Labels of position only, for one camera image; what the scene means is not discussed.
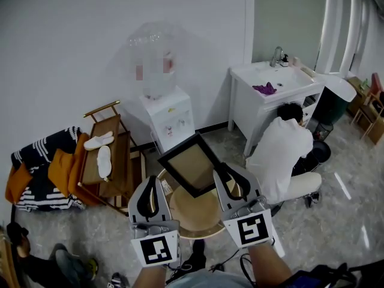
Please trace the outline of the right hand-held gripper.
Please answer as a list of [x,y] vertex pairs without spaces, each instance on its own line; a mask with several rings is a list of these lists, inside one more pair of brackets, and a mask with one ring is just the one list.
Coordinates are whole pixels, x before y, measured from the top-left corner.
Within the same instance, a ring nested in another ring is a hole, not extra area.
[[236,164],[223,163],[223,169],[214,169],[214,182],[221,221],[234,243],[245,248],[271,240],[271,210],[257,178]]

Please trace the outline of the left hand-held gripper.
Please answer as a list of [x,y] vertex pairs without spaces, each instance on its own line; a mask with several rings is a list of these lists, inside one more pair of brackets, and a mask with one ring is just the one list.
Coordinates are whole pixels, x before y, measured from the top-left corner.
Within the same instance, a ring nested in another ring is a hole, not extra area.
[[133,231],[131,244],[143,267],[178,261],[179,221],[172,218],[156,176],[150,176],[135,190],[128,202],[128,214]]

